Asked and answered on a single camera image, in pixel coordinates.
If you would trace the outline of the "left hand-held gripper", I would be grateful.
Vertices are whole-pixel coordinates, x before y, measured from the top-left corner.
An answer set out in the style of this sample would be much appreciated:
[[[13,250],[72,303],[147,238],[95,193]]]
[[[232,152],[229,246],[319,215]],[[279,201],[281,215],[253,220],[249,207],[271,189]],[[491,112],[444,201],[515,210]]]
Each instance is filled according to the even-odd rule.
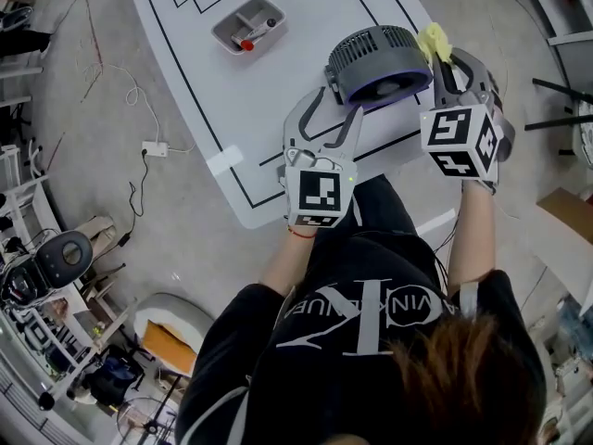
[[[321,86],[303,96],[284,120],[284,168],[279,182],[287,199],[290,226],[334,228],[347,215],[358,169],[353,161],[364,109],[351,109],[333,142],[319,153],[301,147],[311,141],[309,122],[324,97]]]

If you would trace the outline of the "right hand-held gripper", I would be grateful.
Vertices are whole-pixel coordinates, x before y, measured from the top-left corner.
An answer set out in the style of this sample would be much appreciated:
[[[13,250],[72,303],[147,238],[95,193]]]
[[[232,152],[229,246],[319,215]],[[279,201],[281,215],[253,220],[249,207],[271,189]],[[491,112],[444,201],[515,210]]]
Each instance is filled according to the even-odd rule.
[[[458,88],[454,70],[466,77]],[[496,80],[476,57],[458,47],[449,62],[433,64],[435,106],[420,115],[423,152],[447,178],[476,182],[495,194],[499,165],[511,155],[516,131],[504,116]]]

